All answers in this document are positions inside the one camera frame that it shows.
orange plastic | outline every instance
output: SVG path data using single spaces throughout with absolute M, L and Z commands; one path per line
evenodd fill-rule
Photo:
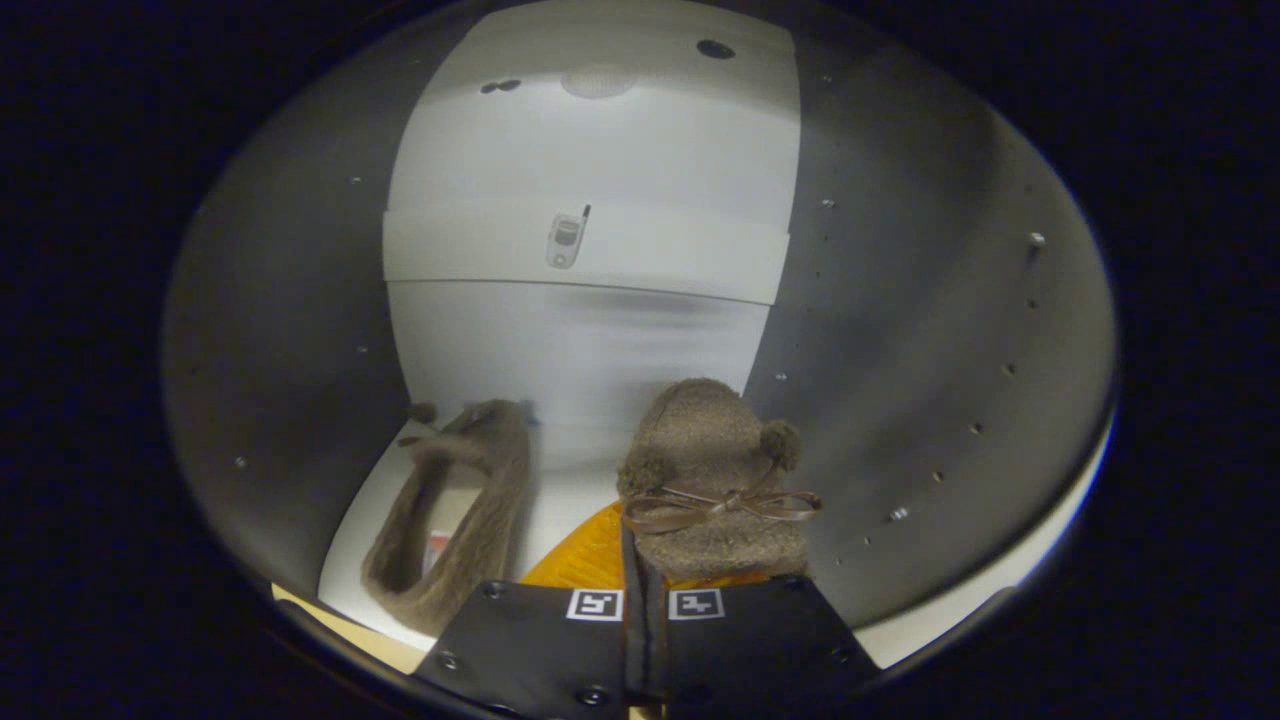
M 763 583 L 769 577 L 751 571 L 741 575 L 667 583 L 668 589 L 722 588 Z M 548 588 L 623 589 L 622 503 L 614 502 L 588 518 L 543 557 L 521 583 Z

slipper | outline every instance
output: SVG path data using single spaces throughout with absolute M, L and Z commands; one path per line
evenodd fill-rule
M 529 486 L 525 415 L 520 405 L 493 400 L 410 447 L 415 470 L 361 565 L 365 589 L 406 626 L 439 637 L 477 584 L 503 578 L 512 525 Z M 475 468 L 488 480 L 424 571 L 424 553 L 434 544 L 425 519 L 454 464 Z
M 671 585 L 728 575 L 808 573 L 799 524 L 818 496 L 785 492 L 799 436 L 762 425 L 732 388 L 689 379 L 662 392 L 618 469 L 622 521 Z

pom-pom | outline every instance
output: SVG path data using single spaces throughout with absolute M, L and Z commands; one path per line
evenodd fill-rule
M 786 420 L 771 420 L 760 429 L 760 450 L 790 473 L 800 464 L 800 433 Z

brown ribbon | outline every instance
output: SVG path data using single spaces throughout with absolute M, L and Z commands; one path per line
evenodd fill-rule
M 745 510 L 767 520 L 803 523 L 813 519 L 822 510 L 822 498 L 812 492 L 760 492 L 759 487 L 773 477 L 777 468 L 769 470 L 759 482 L 741 491 L 731 491 L 721 497 L 709 497 L 691 492 L 687 488 L 666 484 L 658 488 L 659 496 L 632 497 L 622 505 L 622 521 L 635 533 L 659 534 L 682 530 L 700 525 L 721 512 Z M 786 507 L 786 501 L 795 498 L 809 507 Z M 686 512 L 662 518 L 639 518 L 649 510 L 660 507 L 682 507 Z

screw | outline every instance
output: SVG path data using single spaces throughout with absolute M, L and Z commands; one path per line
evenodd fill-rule
M 593 707 L 609 702 L 609 693 L 600 688 L 586 688 L 577 692 L 577 701 Z

